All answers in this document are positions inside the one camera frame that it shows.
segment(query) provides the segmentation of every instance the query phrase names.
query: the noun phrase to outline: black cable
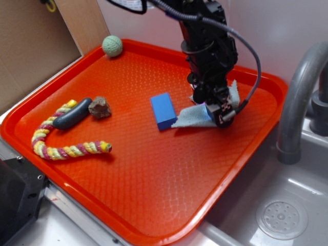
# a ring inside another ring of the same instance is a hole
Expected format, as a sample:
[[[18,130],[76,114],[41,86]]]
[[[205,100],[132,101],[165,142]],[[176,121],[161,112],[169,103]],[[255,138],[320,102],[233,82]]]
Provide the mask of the black cable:
[[[260,59],[259,59],[257,53],[255,52],[255,50],[253,49],[253,47],[237,31],[235,31],[234,29],[230,28],[229,26],[227,26],[225,24],[222,24],[221,22],[218,22],[211,18],[203,17],[201,15],[191,15],[191,14],[181,13],[181,12],[175,10],[174,8],[172,8],[171,6],[169,6],[168,4],[162,2],[161,0],[149,0],[149,1],[152,2],[153,4],[155,4],[159,9],[163,10],[168,16],[170,16],[174,19],[177,19],[179,21],[203,22],[205,24],[212,25],[225,32],[228,32],[228,33],[232,34],[233,36],[235,36],[237,39],[239,39],[248,48],[248,50],[254,56],[255,61],[256,61],[256,66],[257,66],[256,82],[253,85],[253,87],[252,87],[251,91],[249,92],[248,96],[246,97],[246,99],[241,103],[241,105],[237,109],[232,111],[230,114],[226,115],[223,118],[223,121],[229,120],[230,118],[234,117],[234,115],[240,113],[240,111],[242,111],[244,109],[244,107],[247,105],[248,101],[253,96],[255,90],[258,88],[258,85],[260,84],[260,81],[261,81],[261,74],[262,74],[261,63],[260,63]]]

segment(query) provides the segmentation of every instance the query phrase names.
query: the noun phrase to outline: cardboard wall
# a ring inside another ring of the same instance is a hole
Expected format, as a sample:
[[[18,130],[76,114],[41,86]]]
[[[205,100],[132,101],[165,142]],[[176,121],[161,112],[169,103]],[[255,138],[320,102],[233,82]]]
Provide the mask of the cardboard wall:
[[[0,0],[0,114],[79,57],[59,11]]]

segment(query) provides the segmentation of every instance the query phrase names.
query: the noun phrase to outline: green ball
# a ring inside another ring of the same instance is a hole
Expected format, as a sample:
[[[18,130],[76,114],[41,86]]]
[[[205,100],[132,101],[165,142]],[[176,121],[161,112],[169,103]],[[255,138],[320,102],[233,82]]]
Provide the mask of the green ball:
[[[122,53],[123,43],[119,37],[110,35],[102,43],[102,50],[109,57],[116,57]]]

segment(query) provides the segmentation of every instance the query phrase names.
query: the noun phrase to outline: braided rope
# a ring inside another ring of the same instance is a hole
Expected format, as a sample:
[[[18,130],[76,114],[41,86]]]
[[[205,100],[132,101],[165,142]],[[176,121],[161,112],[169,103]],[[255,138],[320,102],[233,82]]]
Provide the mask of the braided rope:
[[[36,129],[32,137],[32,149],[35,154],[47,160],[66,160],[71,157],[108,153],[112,151],[111,144],[105,141],[85,142],[79,143],[76,146],[73,145],[63,148],[52,148],[46,146],[45,140],[47,134],[49,134],[54,128],[52,125],[53,121],[57,117],[70,111],[76,106],[76,104],[76,101],[70,100],[68,103],[62,105],[51,117],[42,122],[42,124]]]

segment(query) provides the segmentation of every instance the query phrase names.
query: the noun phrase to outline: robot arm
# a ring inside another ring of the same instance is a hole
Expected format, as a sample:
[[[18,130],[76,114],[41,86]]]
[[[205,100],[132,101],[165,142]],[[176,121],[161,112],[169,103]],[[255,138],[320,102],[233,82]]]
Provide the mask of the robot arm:
[[[202,15],[226,25],[226,16],[218,2],[202,0],[183,1],[185,14]],[[227,32],[203,22],[180,21],[184,41],[182,51],[188,55],[191,73],[188,82],[194,85],[196,103],[206,103],[208,114],[217,126],[229,126],[233,118],[222,118],[233,109],[227,83],[227,74],[237,63],[235,41]]]
[[[140,0],[140,9],[131,10],[123,1],[107,0],[116,6],[134,13],[143,14],[147,10],[147,0]],[[193,98],[196,103],[205,103],[212,120],[219,127],[229,126],[248,103],[260,82],[261,68],[256,52],[233,29],[227,27],[226,16],[222,6],[209,0],[149,0],[158,8],[178,19],[184,41],[182,51],[188,55],[191,73],[188,82],[194,86]],[[258,66],[257,81],[244,102],[234,110],[228,89],[227,74],[237,63],[237,50],[234,39],[228,35],[233,33],[252,52]]]

